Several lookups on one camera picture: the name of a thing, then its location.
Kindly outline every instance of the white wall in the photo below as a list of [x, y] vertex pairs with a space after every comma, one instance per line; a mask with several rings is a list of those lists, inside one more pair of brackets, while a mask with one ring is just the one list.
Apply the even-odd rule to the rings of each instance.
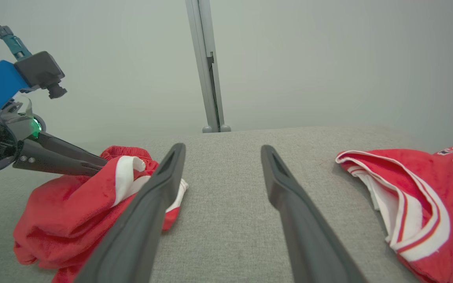
[[233, 130], [378, 124], [453, 145], [453, 1], [211, 0]]
[[[183, 0], [0, 0], [0, 24], [66, 74], [62, 98], [29, 94], [55, 136], [74, 143], [207, 125]], [[15, 61], [2, 40], [1, 59]]]

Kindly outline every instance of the red jersey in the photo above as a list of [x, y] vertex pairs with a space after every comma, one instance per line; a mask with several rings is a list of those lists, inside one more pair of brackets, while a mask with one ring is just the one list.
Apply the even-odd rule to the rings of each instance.
[[453, 283], [453, 147], [346, 151], [336, 162], [367, 186], [399, 260], [421, 281]]

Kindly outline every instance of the teal connector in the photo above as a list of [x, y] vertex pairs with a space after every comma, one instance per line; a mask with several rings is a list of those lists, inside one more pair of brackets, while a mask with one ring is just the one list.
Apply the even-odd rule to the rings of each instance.
[[21, 61], [32, 55], [31, 52], [27, 50], [27, 47], [24, 45], [24, 43], [22, 43], [22, 40], [14, 36], [13, 32], [8, 26], [0, 27], [0, 39], [5, 41], [11, 54], [13, 54], [17, 61]]

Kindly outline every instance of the folded red garment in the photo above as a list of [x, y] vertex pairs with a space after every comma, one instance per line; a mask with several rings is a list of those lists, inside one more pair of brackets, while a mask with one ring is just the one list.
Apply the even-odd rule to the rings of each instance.
[[336, 162], [367, 186], [401, 263], [423, 282], [453, 283], [453, 147], [346, 151]]
[[[58, 268], [53, 283], [70, 283], [134, 194], [158, 167], [138, 147], [112, 146], [101, 157], [108, 163], [93, 177], [61, 176], [36, 188], [13, 233], [14, 252], [23, 265], [39, 261]], [[163, 230], [178, 217], [188, 184], [166, 210]]]

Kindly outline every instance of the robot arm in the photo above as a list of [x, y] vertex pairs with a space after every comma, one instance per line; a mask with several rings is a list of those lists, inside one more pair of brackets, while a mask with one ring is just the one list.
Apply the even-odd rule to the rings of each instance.
[[48, 52], [32, 55], [7, 26], [0, 26], [0, 38], [17, 59], [0, 61], [0, 170], [14, 168], [67, 175], [93, 176], [106, 160], [45, 132], [45, 123], [22, 103], [15, 93], [47, 89], [49, 97], [66, 93], [59, 86], [64, 73]]

